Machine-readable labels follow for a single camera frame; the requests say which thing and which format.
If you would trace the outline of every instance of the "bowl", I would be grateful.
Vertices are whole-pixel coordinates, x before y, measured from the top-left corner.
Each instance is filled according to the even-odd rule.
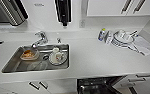
[[[117,46],[117,47],[123,47],[123,48],[127,48],[132,42],[134,42],[134,37],[130,37],[128,40],[122,38],[122,37],[118,37],[117,36],[118,32],[116,32],[114,34],[114,38],[112,40],[112,44]]]
[[[20,56],[22,60],[36,60],[39,57],[38,50],[26,50]]]

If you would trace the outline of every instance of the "white countertop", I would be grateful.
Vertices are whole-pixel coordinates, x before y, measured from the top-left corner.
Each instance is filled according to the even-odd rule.
[[[150,55],[143,56],[125,48],[105,45],[98,39],[62,40],[69,44],[69,68],[31,72],[2,73],[3,67],[18,47],[32,41],[5,42],[0,45],[0,83],[48,79],[118,76],[150,72]]]

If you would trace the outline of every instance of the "kitchen sink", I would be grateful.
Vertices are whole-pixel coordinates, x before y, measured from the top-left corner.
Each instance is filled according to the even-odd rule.
[[[53,64],[50,60],[50,56],[53,53],[53,48],[59,48],[59,50],[66,54],[66,59],[61,64]],[[26,50],[34,50],[31,46],[22,46],[17,49],[5,67],[2,69],[3,73],[12,72],[28,72],[28,71],[44,71],[44,70],[58,70],[67,69],[69,67],[69,45],[45,45],[38,46],[36,50],[39,52],[39,57],[36,60],[22,60],[20,56]]]

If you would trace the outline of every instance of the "dish towel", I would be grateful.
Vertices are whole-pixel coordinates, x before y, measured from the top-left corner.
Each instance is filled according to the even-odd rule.
[[[134,50],[144,56],[150,55],[150,43],[146,41],[143,37],[134,37],[135,41],[129,45],[129,49]]]

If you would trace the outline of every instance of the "mug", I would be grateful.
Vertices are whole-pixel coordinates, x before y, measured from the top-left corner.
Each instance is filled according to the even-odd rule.
[[[125,31],[124,30],[119,30],[117,37],[123,38],[123,36],[125,35]]]
[[[55,53],[55,58],[57,61],[61,61],[63,58],[63,53],[61,53],[61,52]]]
[[[126,32],[125,35],[123,36],[124,40],[130,40],[130,38],[132,37],[132,35],[130,35],[130,32]]]

